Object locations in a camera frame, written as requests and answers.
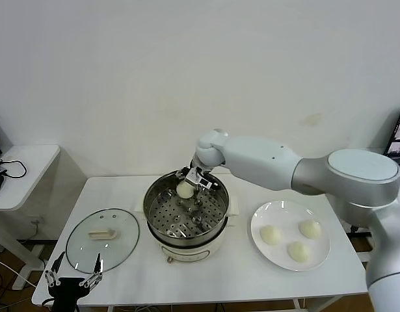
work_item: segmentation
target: steamed bun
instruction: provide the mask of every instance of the steamed bun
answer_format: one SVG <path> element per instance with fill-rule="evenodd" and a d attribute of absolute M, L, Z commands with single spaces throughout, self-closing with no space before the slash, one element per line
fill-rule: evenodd
<path fill-rule="evenodd" d="M 299 231 L 309 239 L 319 239 L 321 237 L 321 226 L 314 220 L 305 220 L 299 223 Z"/>
<path fill-rule="evenodd" d="M 188 182 L 181 181 L 176 186 L 176 193 L 180 198 L 188 199 L 194 195 L 194 187 Z"/>
<path fill-rule="evenodd" d="M 276 226 L 264 226 L 260 229 L 260 237 L 268 245 L 277 245 L 281 235 Z"/>
<path fill-rule="evenodd" d="M 288 255 L 296 262 L 307 262 L 310 258 L 310 249 L 303 242 L 292 242 L 287 246 Z"/>

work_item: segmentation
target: robotic arm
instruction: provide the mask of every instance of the robotic arm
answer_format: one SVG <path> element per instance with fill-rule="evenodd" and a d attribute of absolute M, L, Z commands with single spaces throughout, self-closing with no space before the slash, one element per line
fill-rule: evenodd
<path fill-rule="evenodd" d="M 372 232 L 375 248 L 366 283 L 376 311 L 400 311 L 400 167 L 395 162 L 359 149 L 303 159 L 275 140 L 230 138 L 217 129 L 198 140 L 185 180 L 209 188 L 204 174 L 216 166 L 267 189 L 326 194 L 340 218 Z"/>

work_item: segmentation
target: white table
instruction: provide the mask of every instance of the white table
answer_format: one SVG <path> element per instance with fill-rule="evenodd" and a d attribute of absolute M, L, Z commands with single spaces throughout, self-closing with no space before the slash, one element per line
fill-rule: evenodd
<path fill-rule="evenodd" d="M 309 197 L 293 191 L 273 192 L 230 174 L 216 176 L 239 201 L 237 224 L 226 229 L 224 242 L 216 253 L 197 263 L 168 264 L 146 221 L 140 213 L 133 213 L 140 224 L 140 240 L 134 252 L 121 265 L 106 272 L 101 283 L 78 304 L 132 306 L 324 297 L 317 307 L 310 309 L 320 311 L 343 295 L 367 292 L 365 270 L 325 196 Z M 157 178 L 90 178 L 48 265 L 52 265 L 65 250 L 70 233 L 82 219 L 111 207 L 134 210 L 141 196 Z M 261 204 L 279 199 L 293 200 L 310 207 L 328 229 L 331 253 L 319 268 L 307 272 L 285 270 L 264 258 L 254 246 L 248 230 L 253 212 Z M 59 276 L 87 275 L 75 271 L 64 258 Z M 32 301 L 40 305 L 47 298 L 47 284 L 41 278 Z"/>
<path fill-rule="evenodd" d="M 1 157 L 4 161 L 21 161 L 27 168 L 27 174 L 21 179 L 5 178 L 0 190 L 0 212 L 15 211 L 25 203 L 59 151 L 57 145 L 12 146 Z M 2 167 L 5 167 L 12 176 L 23 173 L 23 168 L 18 163 L 3 164 Z M 23 277 L 27 278 L 32 271 L 44 269 L 42 261 L 38 258 L 43 245 L 35 245 L 30 252 L 1 226 L 0 245 L 25 263 L 20 272 Z M 12 288 L 18 290 L 24 285 L 25 282 L 17 278 Z"/>

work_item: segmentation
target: white plate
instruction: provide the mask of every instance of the white plate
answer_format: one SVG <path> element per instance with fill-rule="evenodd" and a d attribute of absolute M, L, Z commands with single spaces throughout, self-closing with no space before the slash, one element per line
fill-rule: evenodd
<path fill-rule="evenodd" d="M 319 239 L 307 239 L 299 231 L 299 222 L 307 219 L 320 223 L 323 232 Z M 276 226 L 281 232 L 281 241 L 275 246 L 266 244 L 260 237 L 260 229 L 269 224 Z M 330 238 L 323 223 L 311 210 L 292 201 L 272 201 L 259 207 L 252 217 L 251 231 L 261 253 L 276 265 L 288 270 L 306 271 L 317 268 L 330 253 Z M 296 262 L 288 255 L 287 245 L 295 241 L 305 243 L 311 250 L 307 262 Z"/>

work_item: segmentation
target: power outlet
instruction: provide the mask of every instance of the power outlet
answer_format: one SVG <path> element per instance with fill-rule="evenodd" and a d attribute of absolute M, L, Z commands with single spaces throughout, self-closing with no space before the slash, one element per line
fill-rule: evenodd
<path fill-rule="evenodd" d="M 30 223 L 32 224 L 43 224 L 44 223 L 44 218 L 41 216 L 26 216 L 29 220 Z"/>

